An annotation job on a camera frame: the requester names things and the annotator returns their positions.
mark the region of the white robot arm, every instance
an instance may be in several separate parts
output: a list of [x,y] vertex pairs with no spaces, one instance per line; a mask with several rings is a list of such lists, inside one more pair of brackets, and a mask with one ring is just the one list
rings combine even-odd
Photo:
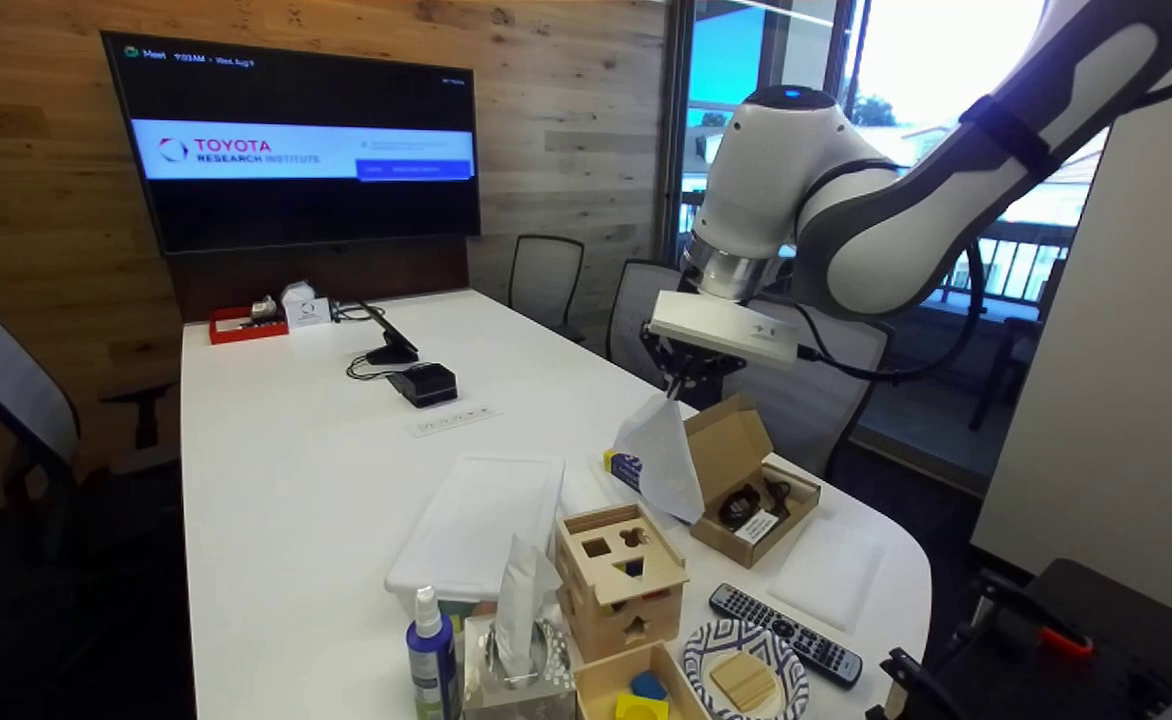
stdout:
[[794,328],[749,312],[755,273],[794,238],[801,301],[893,317],[1014,196],[1172,70],[1172,0],[1054,0],[1014,70],[912,172],[894,172],[813,88],[765,88],[732,116],[697,215],[700,261],[659,293],[650,332],[683,351],[794,364]]

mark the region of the spray bottle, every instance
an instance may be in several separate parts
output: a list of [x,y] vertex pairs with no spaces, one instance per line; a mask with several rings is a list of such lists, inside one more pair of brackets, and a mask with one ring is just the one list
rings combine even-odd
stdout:
[[451,720],[454,710],[454,644],[451,625],[434,607],[433,588],[416,588],[413,603],[413,628],[409,628],[409,650],[413,650],[413,682],[416,682],[416,720]]

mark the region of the remote control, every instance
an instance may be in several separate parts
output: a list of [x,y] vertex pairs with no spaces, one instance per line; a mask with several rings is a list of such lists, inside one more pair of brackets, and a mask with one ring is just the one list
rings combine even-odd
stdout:
[[793,644],[801,664],[807,664],[813,670],[828,675],[840,686],[853,686],[862,670],[862,660],[854,650],[833,644],[828,637],[801,628],[794,621],[778,615],[775,607],[759,603],[755,597],[749,597],[732,582],[718,582],[709,597],[709,607],[714,615],[749,621],[749,625],[775,632],[784,644]]

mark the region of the tv screen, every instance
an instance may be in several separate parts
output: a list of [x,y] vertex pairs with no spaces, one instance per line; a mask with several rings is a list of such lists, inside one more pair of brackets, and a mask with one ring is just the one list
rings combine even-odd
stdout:
[[164,257],[477,236],[469,68],[105,31]]

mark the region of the white table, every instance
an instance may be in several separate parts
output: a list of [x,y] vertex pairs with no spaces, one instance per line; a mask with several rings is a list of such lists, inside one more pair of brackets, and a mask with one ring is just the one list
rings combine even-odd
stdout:
[[[388,720],[413,717],[404,607],[385,577],[433,484],[465,450],[556,456],[566,490],[598,484],[598,450],[657,386],[544,332],[479,293],[385,301],[425,359],[460,374],[460,402],[416,412],[385,379],[344,364],[381,345],[375,325],[303,328],[277,340],[206,345],[184,328],[178,450],[186,621],[199,720]],[[823,487],[823,516],[853,516],[883,542],[854,628],[789,607],[854,649],[862,679],[813,679],[813,720],[862,717],[893,679],[887,649],[925,650],[933,566],[916,538]],[[718,581],[768,597],[801,534],[750,573],[668,528],[686,560],[683,637],[709,621]]]

